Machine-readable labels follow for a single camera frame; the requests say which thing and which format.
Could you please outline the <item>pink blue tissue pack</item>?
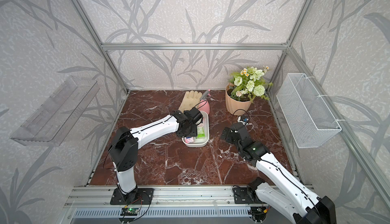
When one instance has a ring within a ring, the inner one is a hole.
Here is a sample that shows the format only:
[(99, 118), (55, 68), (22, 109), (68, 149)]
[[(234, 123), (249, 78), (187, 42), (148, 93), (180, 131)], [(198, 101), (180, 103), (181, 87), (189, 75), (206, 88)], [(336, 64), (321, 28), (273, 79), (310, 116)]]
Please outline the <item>pink blue tissue pack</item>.
[(185, 137), (185, 138), (184, 138), (184, 142), (185, 142), (186, 144), (194, 143), (194, 142), (195, 142), (195, 138), (194, 138), (194, 137)]

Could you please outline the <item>white plastic storage box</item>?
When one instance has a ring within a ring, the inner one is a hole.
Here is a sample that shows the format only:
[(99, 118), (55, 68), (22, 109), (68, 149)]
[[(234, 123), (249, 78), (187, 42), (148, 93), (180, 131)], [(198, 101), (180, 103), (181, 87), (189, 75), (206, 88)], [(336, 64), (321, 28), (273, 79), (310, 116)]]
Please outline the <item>white plastic storage box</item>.
[(185, 138), (182, 138), (182, 142), (189, 148), (200, 148), (204, 147), (210, 138), (210, 133), (209, 133), (209, 116), (206, 112), (201, 111), (201, 114), (203, 116), (203, 122), (201, 123), (201, 126), (204, 127), (204, 137), (197, 138), (194, 137), (194, 142), (187, 143)]

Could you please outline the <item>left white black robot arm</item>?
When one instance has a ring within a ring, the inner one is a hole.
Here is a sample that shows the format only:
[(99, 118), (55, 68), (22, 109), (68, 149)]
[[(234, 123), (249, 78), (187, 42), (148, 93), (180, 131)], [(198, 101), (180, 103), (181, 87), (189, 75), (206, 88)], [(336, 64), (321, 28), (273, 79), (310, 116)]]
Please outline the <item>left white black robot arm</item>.
[(117, 130), (108, 154), (113, 162), (119, 191), (126, 195), (136, 187), (134, 166), (138, 160), (138, 150), (146, 144), (170, 133), (180, 138), (198, 135), (197, 126), (203, 121), (202, 113), (195, 107), (186, 111), (174, 111), (150, 124)]

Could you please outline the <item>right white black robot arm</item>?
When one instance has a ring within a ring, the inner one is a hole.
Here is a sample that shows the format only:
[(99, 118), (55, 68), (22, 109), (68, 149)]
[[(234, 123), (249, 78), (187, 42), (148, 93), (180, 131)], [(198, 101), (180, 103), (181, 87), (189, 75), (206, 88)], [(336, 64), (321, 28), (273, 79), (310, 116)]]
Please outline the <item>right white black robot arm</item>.
[(262, 178), (257, 178), (249, 184), (253, 197), (269, 204), (293, 224), (337, 222), (334, 202), (327, 196), (319, 197), (300, 183), (264, 144), (250, 137), (244, 124), (235, 123), (224, 128), (221, 139), (233, 144), (244, 160), (264, 173), (278, 188), (275, 191)]

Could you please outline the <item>beige rubber glove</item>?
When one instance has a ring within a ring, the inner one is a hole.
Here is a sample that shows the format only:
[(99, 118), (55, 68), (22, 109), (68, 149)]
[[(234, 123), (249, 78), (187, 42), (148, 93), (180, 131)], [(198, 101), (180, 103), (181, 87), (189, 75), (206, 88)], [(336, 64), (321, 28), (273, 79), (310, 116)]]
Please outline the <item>beige rubber glove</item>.
[(202, 93), (198, 91), (187, 91), (183, 97), (183, 100), (178, 108), (179, 111), (184, 112), (191, 110), (196, 106), (202, 97)]

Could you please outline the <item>pink spray bottle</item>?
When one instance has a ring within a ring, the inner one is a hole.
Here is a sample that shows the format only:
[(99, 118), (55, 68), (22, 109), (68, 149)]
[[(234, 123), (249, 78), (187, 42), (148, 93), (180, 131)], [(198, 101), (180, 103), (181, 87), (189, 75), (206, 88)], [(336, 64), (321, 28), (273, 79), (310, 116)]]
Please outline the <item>pink spray bottle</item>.
[(210, 94), (210, 89), (205, 91), (201, 98), (200, 98), (200, 103), (198, 104), (198, 110), (199, 111), (204, 111), (205, 113), (209, 114), (210, 113), (210, 104), (207, 101), (207, 96)]

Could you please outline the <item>terracotta pot with flowers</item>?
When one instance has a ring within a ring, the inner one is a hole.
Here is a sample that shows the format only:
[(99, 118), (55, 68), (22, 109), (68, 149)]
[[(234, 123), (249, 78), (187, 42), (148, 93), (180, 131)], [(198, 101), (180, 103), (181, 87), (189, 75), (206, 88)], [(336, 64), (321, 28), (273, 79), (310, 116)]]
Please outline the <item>terracotta pot with flowers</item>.
[(245, 114), (256, 98), (269, 100), (266, 90), (273, 84), (264, 78), (269, 70), (268, 66), (262, 69), (252, 66), (232, 73), (225, 90), (225, 104), (230, 114)]

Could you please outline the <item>left green circuit board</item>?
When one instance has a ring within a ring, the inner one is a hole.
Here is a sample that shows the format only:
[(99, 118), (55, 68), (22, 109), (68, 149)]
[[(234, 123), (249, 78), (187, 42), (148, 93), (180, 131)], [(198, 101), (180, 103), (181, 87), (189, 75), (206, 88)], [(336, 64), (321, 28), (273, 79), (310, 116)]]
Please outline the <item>left green circuit board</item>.
[(124, 207), (121, 209), (121, 216), (137, 216), (139, 213), (139, 208)]

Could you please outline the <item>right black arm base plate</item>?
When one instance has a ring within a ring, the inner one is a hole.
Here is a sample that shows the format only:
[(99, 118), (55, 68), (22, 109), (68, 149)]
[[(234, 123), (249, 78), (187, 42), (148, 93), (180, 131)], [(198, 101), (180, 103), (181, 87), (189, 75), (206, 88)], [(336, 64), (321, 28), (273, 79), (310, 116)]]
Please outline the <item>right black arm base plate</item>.
[(263, 204), (257, 197), (255, 191), (250, 187), (234, 185), (232, 187), (235, 204)]

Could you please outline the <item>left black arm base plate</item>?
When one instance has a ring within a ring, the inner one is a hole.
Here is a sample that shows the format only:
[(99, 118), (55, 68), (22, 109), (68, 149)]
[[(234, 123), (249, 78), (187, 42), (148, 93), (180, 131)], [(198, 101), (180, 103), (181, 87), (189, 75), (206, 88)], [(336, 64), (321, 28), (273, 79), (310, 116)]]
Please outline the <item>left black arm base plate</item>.
[(128, 194), (123, 194), (117, 187), (110, 201), (110, 205), (149, 205), (153, 198), (153, 188), (135, 188)]

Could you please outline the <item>aluminium front rail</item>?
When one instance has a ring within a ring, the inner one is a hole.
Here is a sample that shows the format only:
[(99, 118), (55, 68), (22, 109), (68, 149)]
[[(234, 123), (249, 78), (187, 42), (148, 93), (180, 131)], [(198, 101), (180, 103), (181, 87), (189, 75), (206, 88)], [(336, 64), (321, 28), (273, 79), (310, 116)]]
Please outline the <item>aluminium front rail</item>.
[[(232, 185), (151, 185), (151, 207), (225, 207), (235, 206)], [(108, 208), (113, 186), (75, 187), (65, 208)]]

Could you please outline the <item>clear acrylic wall shelf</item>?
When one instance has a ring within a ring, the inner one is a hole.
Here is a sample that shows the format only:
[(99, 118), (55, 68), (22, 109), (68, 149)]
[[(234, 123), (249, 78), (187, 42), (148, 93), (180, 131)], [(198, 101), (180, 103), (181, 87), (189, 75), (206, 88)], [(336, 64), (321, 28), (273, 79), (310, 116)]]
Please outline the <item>clear acrylic wall shelf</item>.
[(96, 80), (68, 77), (10, 138), (24, 146), (60, 146), (99, 90)]

